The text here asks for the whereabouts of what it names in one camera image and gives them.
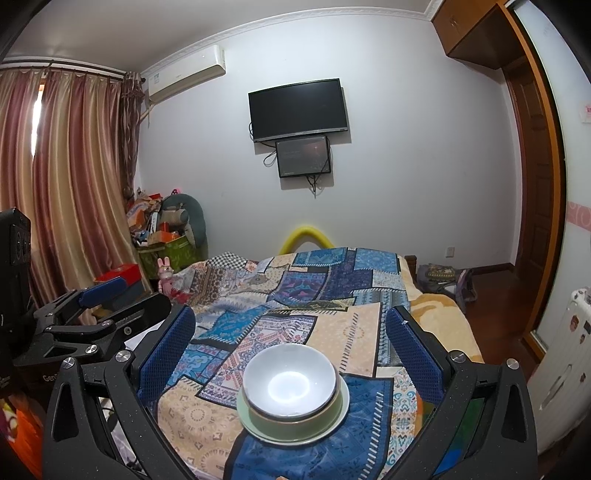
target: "door frame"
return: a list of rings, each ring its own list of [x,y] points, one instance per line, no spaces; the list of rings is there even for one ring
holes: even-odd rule
[[[542,273],[542,279],[540,281],[540,286],[535,297],[530,318],[528,319],[527,325],[523,332],[523,339],[534,351],[538,359],[541,360],[545,355],[545,351],[543,347],[538,343],[537,338],[532,334],[532,330],[535,330],[540,324],[540,320],[544,313],[544,309],[546,307],[546,304],[548,303],[548,298],[550,296],[550,292],[554,284],[554,278],[556,277],[556,269],[558,267],[560,251],[562,248],[562,240],[564,236],[564,218],[566,216],[566,167],[564,163],[564,147],[562,142],[562,134],[560,129],[560,122],[558,120],[556,104],[554,103],[554,97],[550,89],[550,84],[548,82],[548,79],[546,78],[545,71],[541,66],[540,59],[538,58],[537,53],[535,53],[534,47],[530,44],[529,37],[526,33],[524,33],[523,26],[518,21],[518,19],[506,8],[501,8],[501,10],[504,12],[505,16],[507,17],[507,20],[511,24],[511,27],[515,31],[515,34],[519,39],[519,43],[521,44],[521,47],[524,50],[524,58],[530,64],[531,69],[533,71],[535,83],[540,93],[540,100],[542,101],[542,106],[544,108],[544,114],[548,126],[548,134],[550,136],[551,168],[552,177],[554,181],[550,239],[548,241],[548,254],[546,256],[544,271]],[[524,58],[522,57],[520,59],[517,59],[516,61],[510,63],[509,65],[503,68],[503,72],[505,73],[506,79],[508,78],[510,71],[513,68],[522,65]],[[507,85],[509,87],[509,92],[511,94],[511,101],[513,103],[519,130],[519,138],[521,140],[522,132],[521,121],[519,118],[520,112],[517,108],[517,104],[515,102],[515,94],[511,88],[510,83],[507,82]],[[520,142],[520,150],[522,168],[524,168],[524,146],[522,142]],[[527,194],[527,182],[525,181],[526,177],[523,175],[523,173],[522,178],[524,179],[522,185],[524,196],[522,198],[525,199],[525,195]],[[525,205],[526,203],[523,202],[522,209],[525,208]],[[518,263],[518,261],[520,261],[521,259],[520,257],[522,253],[523,233],[524,225],[522,224],[521,230],[519,232],[519,248],[517,253],[517,261],[515,263]]]

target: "air conditioner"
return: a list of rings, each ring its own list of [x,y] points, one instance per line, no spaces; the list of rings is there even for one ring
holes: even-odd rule
[[[225,73],[226,62],[223,50],[219,45],[212,45],[191,53],[152,74],[148,78],[148,95],[152,103],[159,103]]]

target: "pink stuffed bunny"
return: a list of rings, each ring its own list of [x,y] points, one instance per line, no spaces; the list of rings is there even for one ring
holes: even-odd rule
[[[170,266],[170,259],[164,257],[158,259],[158,291],[164,293],[167,297],[170,297],[173,292],[173,269]]]

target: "red box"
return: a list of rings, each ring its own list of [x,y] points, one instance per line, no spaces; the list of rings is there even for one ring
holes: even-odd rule
[[[96,277],[95,282],[99,283],[107,280],[113,280],[113,278],[116,277],[123,277],[127,283],[127,286],[131,286],[135,282],[142,279],[142,274],[139,272],[138,264],[124,264],[107,273],[102,274],[100,277]]]

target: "bag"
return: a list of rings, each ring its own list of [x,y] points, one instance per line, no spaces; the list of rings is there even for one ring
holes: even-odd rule
[[[421,265],[417,272],[418,288],[423,293],[450,297],[466,313],[466,303],[478,298],[472,282],[472,270],[457,270],[444,265]]]

